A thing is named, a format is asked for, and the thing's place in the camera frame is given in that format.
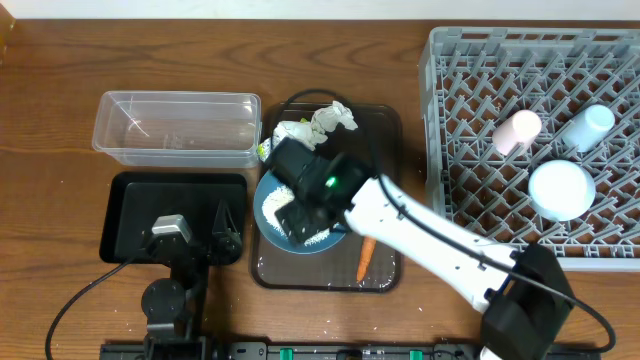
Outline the light blue bowl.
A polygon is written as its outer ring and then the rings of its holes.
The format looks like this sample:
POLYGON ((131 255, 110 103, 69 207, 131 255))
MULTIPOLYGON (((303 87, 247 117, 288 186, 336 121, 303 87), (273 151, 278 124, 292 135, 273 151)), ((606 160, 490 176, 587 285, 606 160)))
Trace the light blue bowl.
POLYGON ((583 215, 596 195, 593 177, 566 160, 548 161, 537 167, 528 181, 530 206, 551 221, 569 221, 583 215))

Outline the dark blue plate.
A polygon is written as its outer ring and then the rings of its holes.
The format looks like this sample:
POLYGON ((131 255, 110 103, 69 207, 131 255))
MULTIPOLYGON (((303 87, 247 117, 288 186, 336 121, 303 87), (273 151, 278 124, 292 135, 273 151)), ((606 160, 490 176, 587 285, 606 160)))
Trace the dark blue plate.
POLYGON ((346 234, 331 234, 320 243, 305 247, 303 244, 292 244, 286 235, 280 236, 267 222, 263 215, 262 204, 265 198, 282 184, 270 171, 267 171, 258 183, 253 202, 254 218, 261 234, 274 246, 293 254, 308 255, 323 252, 338 244, 346 234))

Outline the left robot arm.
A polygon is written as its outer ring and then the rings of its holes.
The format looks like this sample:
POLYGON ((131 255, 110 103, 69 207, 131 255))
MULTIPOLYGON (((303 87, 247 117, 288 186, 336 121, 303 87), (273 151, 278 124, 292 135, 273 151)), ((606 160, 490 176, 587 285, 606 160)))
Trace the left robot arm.
POLYGON ((230 265, 242 252, 240 231, 229 204, 221 200, 211 234, 198 240, 181 214, 157 218, 144 251, 151 260, 170 269, 170 276, 152 282, 141 298, 147 318, 144 360, 220 359, 224 348, 201 333, 209 283, 209 268, 230 265))

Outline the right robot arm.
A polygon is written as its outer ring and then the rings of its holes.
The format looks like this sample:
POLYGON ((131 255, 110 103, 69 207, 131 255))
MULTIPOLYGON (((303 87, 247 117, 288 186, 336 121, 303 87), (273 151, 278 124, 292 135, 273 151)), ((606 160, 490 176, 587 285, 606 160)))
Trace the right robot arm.
POLYGON ((340 155, 269 157, 272 174, 295 195, 280 215, 295 240, 310 224, 341 222, 409 257, 481 313, 481 339, 499 359, 543 359, 573 306, 554 254, 534 244, 518 251, 472 233, 407 196, 388 177, 340 155))

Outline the pile of white rice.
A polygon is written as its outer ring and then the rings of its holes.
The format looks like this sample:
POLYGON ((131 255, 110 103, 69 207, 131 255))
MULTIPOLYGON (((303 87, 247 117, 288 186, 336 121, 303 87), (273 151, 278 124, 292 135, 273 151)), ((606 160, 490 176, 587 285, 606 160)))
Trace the pile of white rice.
MULTIPOLYGON (((280 235, 284 236, 285 232, 281 227, 279 221, 276 218, 275 211, 279 210, 283 206, 287 205, 291 201, 294 200, 294 194, 291 189, 288 187, 281 185, 274 189, 263 201, 262 211, 267 222, 275 229, 275 231, 280 235)), ((307 239, 303 245, 305 247, 314 245, 316 243, 320 243, 327 239, 330 235, 330 230, 325 229, 321 232, 316 233, 314 236, 307 239)))

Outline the light blue cup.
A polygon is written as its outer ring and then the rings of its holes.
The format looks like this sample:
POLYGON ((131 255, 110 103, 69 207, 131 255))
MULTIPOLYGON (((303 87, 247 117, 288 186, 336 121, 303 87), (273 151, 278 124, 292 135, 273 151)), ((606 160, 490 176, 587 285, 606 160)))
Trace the light blue cup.
POLYGON ((571 119, 561 140, 578 152, 587 152, 604 139, 614 124, 613 112, 604 105, 594 104, 571 119))

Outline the pink white cup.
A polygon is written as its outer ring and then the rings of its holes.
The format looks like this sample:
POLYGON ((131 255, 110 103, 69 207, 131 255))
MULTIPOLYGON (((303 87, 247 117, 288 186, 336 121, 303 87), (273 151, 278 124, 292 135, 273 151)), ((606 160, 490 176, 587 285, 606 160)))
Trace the pink white cup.
POLYGON ((508 155, 514 149, 522 155, 531 146, 542 129, 540 117, 530 110, 520 110, 498 126, 492 135, 496 150, 508 155))

